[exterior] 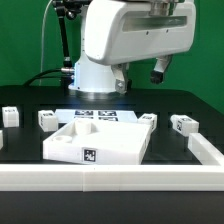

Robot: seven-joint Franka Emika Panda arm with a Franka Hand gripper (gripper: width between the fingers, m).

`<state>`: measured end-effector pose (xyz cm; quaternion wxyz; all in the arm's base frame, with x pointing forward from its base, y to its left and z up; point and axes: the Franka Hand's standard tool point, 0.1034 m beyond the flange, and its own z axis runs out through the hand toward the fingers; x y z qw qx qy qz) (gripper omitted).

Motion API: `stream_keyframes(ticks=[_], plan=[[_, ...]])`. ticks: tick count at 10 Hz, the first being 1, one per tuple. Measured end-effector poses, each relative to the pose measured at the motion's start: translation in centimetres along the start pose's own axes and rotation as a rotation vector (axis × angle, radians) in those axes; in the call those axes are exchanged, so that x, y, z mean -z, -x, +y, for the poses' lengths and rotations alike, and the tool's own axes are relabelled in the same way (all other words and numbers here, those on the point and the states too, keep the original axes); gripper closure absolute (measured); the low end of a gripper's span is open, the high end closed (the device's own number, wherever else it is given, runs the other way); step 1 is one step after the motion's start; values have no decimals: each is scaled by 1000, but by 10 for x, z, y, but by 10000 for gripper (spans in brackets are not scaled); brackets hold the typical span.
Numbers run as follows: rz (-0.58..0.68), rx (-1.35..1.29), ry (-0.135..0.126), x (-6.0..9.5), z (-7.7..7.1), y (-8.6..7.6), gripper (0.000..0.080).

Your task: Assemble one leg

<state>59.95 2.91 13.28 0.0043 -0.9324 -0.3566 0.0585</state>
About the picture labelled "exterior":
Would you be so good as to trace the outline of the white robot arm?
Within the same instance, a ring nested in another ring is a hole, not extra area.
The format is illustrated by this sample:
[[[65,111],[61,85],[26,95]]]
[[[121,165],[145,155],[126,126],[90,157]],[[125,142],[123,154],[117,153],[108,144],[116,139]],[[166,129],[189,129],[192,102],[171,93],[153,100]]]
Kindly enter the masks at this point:
[[[154,58],[161,83],[172,56],[194,39],[194,0],[91,0],[81,12],[81,55],[70,89],[84,95],[125,94],[134,61]]]

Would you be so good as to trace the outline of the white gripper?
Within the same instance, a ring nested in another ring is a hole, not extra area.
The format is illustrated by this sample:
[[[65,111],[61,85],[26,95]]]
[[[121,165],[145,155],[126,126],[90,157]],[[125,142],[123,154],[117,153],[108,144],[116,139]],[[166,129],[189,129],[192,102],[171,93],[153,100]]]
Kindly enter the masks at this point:
[[[188,51],[193,43],[193,0],[175,3],[165,15],[158,10],[156,2],[122,0],[93,0],[87,9],[85,53],[93,62],[112,65],[120,94],[127,92],[128,84],[127,65],[120,63],[158,57],[150,81],[161,84],[172,54]]]

